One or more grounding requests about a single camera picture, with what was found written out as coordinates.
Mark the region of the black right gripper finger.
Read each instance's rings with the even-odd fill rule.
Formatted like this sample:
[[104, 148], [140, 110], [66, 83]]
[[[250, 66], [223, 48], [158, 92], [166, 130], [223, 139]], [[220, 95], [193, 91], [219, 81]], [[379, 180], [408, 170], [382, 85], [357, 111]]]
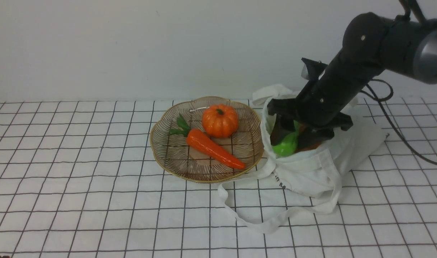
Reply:
[[332, 139], [335, 134], [333, 129], [314, 129], [311, 127], [301, 127], [301, 131], [298, 135], [297, 150], [308, 147], [309, 145], [322, 143]]

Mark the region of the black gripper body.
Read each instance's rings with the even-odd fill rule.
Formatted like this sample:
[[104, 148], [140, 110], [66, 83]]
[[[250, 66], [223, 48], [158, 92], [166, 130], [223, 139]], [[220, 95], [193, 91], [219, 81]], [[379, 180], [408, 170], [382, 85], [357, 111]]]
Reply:
[[353, 122], [342, 110], [365, 85], [365, 68], [326, 68], [319, 80], [308, 81], [296, 97], [269, 101], [267, 111], [314, 129], [347, 131]]

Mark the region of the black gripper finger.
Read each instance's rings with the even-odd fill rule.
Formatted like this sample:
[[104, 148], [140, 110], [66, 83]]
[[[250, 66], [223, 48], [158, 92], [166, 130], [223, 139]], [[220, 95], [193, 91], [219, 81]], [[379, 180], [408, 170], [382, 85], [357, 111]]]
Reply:
[[276, 120], [271, 132], [271, 145], [292, 145], [296, 140], [296, 122], [276, 114]]

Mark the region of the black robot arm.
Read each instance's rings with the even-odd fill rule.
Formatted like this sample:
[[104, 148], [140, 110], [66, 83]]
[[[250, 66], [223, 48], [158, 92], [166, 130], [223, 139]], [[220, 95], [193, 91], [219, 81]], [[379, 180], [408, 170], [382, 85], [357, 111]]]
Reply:
[[325, 64], [303, 58], [308, 83], [290, 99], [269, 101], [276, 116], [272, 146], [297, 137], [297, 148], [332, 139], [334, 129], [353, 126], [342, 109], [376, 76], [389, 70], [429, 85], [437, 84], [437, 19], [426, 19], [418, 2], [400, 1], [394, 19], [363, 13], [343, 35], [342, 48]]

